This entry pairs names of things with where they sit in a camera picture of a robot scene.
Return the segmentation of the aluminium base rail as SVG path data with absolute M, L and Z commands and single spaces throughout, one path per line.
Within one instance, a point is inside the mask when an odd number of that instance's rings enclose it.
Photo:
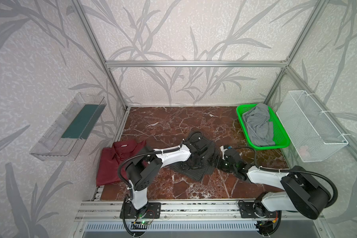
M 161 203 L 154 221 L 237 221 L 242 220 L 240 199 L 152 200 Z M 74 221 L 120 221 L 122 200 L 84 201 Z

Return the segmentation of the aluminium cage frame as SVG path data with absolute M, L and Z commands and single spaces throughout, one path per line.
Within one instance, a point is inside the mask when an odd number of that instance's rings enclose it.
M 158 67 L 174 67 L 174 68 L 207 68 L 207 67 L 225 67 L 225 68 L 263 68 L 263 67 L 275 67 L 279 68 L 279 75 L 276 77 L 274 84 L 269 90 L 268 96 L 265 97 L 264 101 L 269 102 L 274 94 L 279 90 L 279 86 L 285 76 L 288 76 L 292 82 L 298 88 L 298 92 L 305 96 L 306 99 L 311 100 L 314 105 L 321 108 L 321 114 L 326 116 L 326 118 L 332 121 L 332 125 L 337 127 L 339 135 L 345 139 L 343 145 L 346 147 L 348 152 L 357 162 L 357 141 L 352 135 L 348 133 L 348 130 L 337 120 L 336 116 L 327 110 L 326 105 L 321 99 L 314 93 L 314 91 L 304 82 L 298 73 L 291 67 L 292 61 L 298 54 L 301 46 L 306 41 L 307 37 L 310 35 L 312 29 L 317 25 L 317 21 L 321 18 L 322 14 L 326 11 L 329 5 L 343 6 L 348 12 L 351 8 L 348 6 L 348 1 L 315 1 L 312 3 L 312 12 L 305 23 L 305 26 L 300 32 L 295 45 L 291 49 L 289 56 L 285 60 L 121 60 L 121 61 L 107 61 L 105 60 L 101 50 L 99 49 L 99 44 L 95 39 L 94 32 L 90 27 L 89 21 L 86 18 L 83 5 L 79 1 L 72 1 L 72 11 L 77 13 L 80 23 L 94 47 L 94 51 L 99 57 L 100 68 L 105 71 L 105 74 L 109 78 L 113 85 L 117 95 L 120 97 L 121 102 L 126 107 L 127 103 L 120 92 L 120 88 L 117 86 L 112 74 L 110 73 L 110 67 L 136 67 L 136 68 L 158 68 Z

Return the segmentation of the maroon folded shirt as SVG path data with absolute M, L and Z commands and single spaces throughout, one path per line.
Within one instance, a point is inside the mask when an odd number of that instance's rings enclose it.
M 96 185 L 102 186 L 120 182 L 118 168 L 121 163 L 137 155 L 146 146 L 146 141 L 137 142 L 135 139 L 114 142 L 111 147 L 102 149 Z

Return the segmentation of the dark grey striped shirt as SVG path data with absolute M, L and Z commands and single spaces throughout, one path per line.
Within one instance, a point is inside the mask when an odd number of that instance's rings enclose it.
M 193 131 L 188 135 L 188 137 L 184 141 L 196 142 L 196 141 L 198 141 L 198 140 L 200 140 L 202 138 L 206 138 L 206 137 L 204 137 L 202 132 Z M 206 161 L 205 162 L 206 164 L 201 169 L 184 171 L 181 168 L 181 162 L 173 163 L 173 164 L 169 165 L 169 168 L 172 169 L 173 171 L 177 172 L 177 173 L 180 173 L 182 175 L 185 175 L 185 176 L 189 177 L 192 180 L 202 181 L 202 179 L 204 178 L 205 175 L 211 175 L 213 173 L 214 167 L 211 165 L 211 160 L 213 159 L 214 155 L 219 155 L 219 153 L 216 151 L 215 142 L 212 141 L 212 140 L 210 140 L 210 141 L 211 141 L 211 159 Z

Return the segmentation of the clear plastic wall bin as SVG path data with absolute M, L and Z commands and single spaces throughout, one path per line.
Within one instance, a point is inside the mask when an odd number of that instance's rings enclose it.
M 74 161 L 107 106 L 104 96 L 77 93 L 30 154 L 41 161 Z

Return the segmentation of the light grey shirt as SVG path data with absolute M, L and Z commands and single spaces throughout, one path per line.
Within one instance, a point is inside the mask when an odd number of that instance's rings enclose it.
M 259 103 L 243 114 L 243 121 L 252 144 L 257 147 L 274 146 L 273 123 L 266 104 Z

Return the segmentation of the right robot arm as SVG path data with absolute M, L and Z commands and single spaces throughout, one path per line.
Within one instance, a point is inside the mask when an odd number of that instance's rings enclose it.
M 281 211 L 289 211 L 315 220 L 323 209 L 337 201 L 337 186 L 324 175 L 307 171 L 301 166 L 266 168 L 259 165 L 257 159 L 252 163 L 243 160 L 238 148 L 222 146 L 220 150 L 221 155 L 213 156 L 210 161 L 213 167 L 242 181 L 280 189 L 279 192 L 264 192 L 248 204 L 241 201 L 240 210 L 247 214 L 266 218 L 271 213 L 279 216 Z

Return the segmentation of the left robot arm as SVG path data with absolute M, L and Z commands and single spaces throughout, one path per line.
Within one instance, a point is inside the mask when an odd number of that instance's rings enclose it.
M 166 149 L 144 147 L 138 154 L 123 161 L 117 175 L 127 185 L 130 194 L 125 197 L 121 218 L 140 219 L 149 210 L 158 218 L 157 204 L 149 205 L 148 187 L 159 171 L 171 167 L 193 180 L 201 181 L 212 172 L 211 160 L 215 156 L 215 143 L 206 138 L 185 139 L 180 145 Z

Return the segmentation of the green plastic basket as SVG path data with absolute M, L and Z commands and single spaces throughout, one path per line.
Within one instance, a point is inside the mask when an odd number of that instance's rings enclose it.
M 268 112 L 269 112 L 270 116 L 269 116 L 268 122 L 272 123 L 272 126 L 273 126 L 272 140 L 274 142 L 274 145 L 260 146 L 260 145 L 254 144 L 252 142 L 252 140 L 250 139 L 250 136 L 249 136 L 249 132 L 247 130 L 246 123 L 243 120 L 243 114 L 250 111 L 252 108 L 254 108 L 256 106 L 257 106 L 257 104 L 245 104 L 245 105 L 240 105 L 236 108 L 238 119 L 239 119 L 241 128 L 243 130 L 243 133 L 246 137 L 248 145 L 258 151 L 275 150 L 275 149 L 282 149 L 282 148 L 288 147 L 291 140 L 290 140 L 289 136 L 287 135 L 286 130 L 282 126 L 279 118 L 276 116 L 274 111 L 269 106 L 268 106 Z

